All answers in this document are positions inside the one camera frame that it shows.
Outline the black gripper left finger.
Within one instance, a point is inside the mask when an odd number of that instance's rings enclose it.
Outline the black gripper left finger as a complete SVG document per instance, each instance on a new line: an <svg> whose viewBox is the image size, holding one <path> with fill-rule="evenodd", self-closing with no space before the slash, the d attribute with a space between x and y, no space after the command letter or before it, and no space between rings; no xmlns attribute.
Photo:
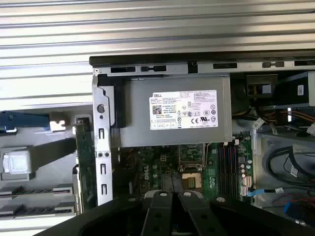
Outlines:
<svg viewBox="0 0 315 236"><path fill-rule="evenodd" d="M145 198L121 196L52 226L41 236L169 236L173 188L152 190Z"/></svg>

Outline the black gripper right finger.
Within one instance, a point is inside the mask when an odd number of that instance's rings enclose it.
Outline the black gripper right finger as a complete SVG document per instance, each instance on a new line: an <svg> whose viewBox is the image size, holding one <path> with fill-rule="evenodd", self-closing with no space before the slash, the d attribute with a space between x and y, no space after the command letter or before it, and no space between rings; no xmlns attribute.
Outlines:
<svg viewBox="0 0 315 236"><path fill-rule="evenodd" d="M261 208L227 197L204 200L200 192L173 179L176 199L183 208L181 223L196 236L313 236L314 229Z"/></svg>

